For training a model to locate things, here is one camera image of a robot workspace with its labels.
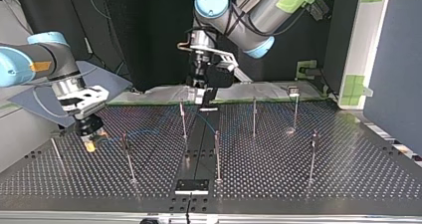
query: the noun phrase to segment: white panel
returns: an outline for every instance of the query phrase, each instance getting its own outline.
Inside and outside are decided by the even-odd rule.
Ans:
[[[0,118],[0,172],[49,140],[57,125],[23,109]]]
[[[21,22],[27,24],[21,7],[12,0],[7,0],[7,2]],[[26,39],[29,34],[19,25],[19,22],[16,21],[16,18],[7,9],[4,1],[0,2],[0,18],[0,43],[13,45],[27,44]]]
[[[369,85],[387,5],[388,0],[359,3],[340,88],[339,104],[347,75],[365,76],[363,85]],[[363,110],[364,103],[365,97],[362,96],[358,106],[340,107],[346,110]]]

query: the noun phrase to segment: robot end effector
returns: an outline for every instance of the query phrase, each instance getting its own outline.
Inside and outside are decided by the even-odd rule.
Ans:
[[[0,87],[25,85],[47,78],[47,83],[34,84],[35,100],[50,115],[73,116],[76,133],[87,151],[95,151],[97,143],[105,136],[103,121],[95,112],[105,106],[108,91],[100,86],[86,86],[62,34],[33,35],[28,38],[28,43],[23,46],[0,44]],[[52,87],[66,115],[50,112],[38,99],[36,88],[46,86]]]
[[[272,48],[274,36],[283,33],[276,33],[276,30],[300,7],[314,1],[260,0],[251,11],[244,12],[230,0],[195,0],[189,41],[178,44],[180,50],[191,52],[190,76],[197,80],[192,87],[207,89],[204,74],[209,65],[226,67],[229,71],[238,67],[233,54],[217,50],[217,33],[227,37],[248,56],[260,59]],[[221,62],[213,62],[214,55],[219,55]]]

